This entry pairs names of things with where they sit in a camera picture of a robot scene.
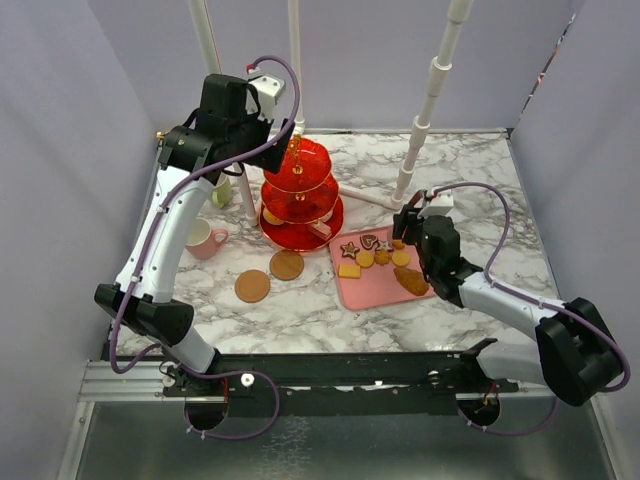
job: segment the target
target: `cup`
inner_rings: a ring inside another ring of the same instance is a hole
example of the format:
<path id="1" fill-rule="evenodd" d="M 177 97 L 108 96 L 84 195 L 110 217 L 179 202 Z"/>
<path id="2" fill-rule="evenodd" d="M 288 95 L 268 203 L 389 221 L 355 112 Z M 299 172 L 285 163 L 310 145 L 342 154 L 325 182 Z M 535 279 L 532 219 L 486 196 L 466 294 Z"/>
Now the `cup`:
<path id="1" fill-rule="evenodd" d="M 204 218 L 196 218 L 189 232 L 185 248 L 198 260 L 208 260 L 215 255 L 222 245 L 229 239 L 229 232 L 224 228 L 211 229 Z"/>
<path id="2" fill-rule="evenodd" d="M 222 208 L 231 201 L 232 196 L 231 181 L 227 175 L 221 173 L 220 178 L 218 178 L 218 183 L 213 187 L 211 203 L 218 208 Z"/>

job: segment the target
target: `gray wall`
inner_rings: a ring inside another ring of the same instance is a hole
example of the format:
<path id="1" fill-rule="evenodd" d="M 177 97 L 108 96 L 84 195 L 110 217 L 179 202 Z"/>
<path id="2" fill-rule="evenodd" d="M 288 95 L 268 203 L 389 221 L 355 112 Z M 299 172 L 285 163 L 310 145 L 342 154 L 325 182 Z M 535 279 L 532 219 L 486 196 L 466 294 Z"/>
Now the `gray wall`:
<path id="1" fill-rule="evenodd" d="M 197 106 L 204 67 L 186 0 L 88 0 L 154 126 Z M 310 127 L 409 128 L 446 25 L 445 0 L 301 0 Z M 512 127 L 576 0 L 478 0 L 435 127 Z M 289 58 L 286 0 L 209 0 L 225 73 Z"/>
<path id="2" fill-rule="evenodd" d="M 132 242 L 148 117 L 84 0 L 0 2 L 0 477 L 55 478 L 93 304 Z"/>
<path id="3" fill-rule="evenodd" d="M 561 294 L 599 308 L 635 371 L 609 395 L 640 478 L 640 3 L 586 2 L 513 137 Z"/>

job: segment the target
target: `heart-shaped cookie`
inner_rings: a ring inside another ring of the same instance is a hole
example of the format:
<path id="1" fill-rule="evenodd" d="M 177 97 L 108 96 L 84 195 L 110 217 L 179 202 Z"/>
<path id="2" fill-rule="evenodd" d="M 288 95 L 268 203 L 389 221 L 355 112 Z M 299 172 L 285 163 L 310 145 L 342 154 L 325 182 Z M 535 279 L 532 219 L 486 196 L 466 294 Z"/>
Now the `heart-shaped cookie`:
<path id="1" fill-rule="evenodd" d="M 360 243 L 365 250 L 371 250 L 378 244 L 378 237 L 371 233 L 366 233 L 360 236 Z"/>

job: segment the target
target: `green cup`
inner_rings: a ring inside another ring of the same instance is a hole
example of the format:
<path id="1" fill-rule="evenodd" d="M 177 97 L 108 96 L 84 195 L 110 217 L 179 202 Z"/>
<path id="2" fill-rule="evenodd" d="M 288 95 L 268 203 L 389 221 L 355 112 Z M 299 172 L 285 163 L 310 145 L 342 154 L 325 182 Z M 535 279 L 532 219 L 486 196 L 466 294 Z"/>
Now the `green cup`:
<path id="1" fill-rule="evenodd" d="M 211 194 L 211 203 L 216 207 L 222 208 L 231 201 L 231 181 L 224 173 L 220 174 L 218 183 L 213 187 L 213 193 Z"/>

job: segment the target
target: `pink mug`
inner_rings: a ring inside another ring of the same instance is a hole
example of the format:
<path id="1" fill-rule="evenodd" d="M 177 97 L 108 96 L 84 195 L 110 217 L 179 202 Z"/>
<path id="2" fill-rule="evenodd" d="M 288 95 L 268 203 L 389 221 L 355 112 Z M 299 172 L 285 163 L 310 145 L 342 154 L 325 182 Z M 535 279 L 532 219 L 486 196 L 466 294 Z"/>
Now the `pink mug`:
<path id="1" fill-rule="evenodd" d="M 229 232 L 224 228 L 211 229 L 204 218 L 196 218 L 189 232 L 185 248 L 198 260 L 208 260 L 215 255 L 222 245 L 229 239 Z"/>

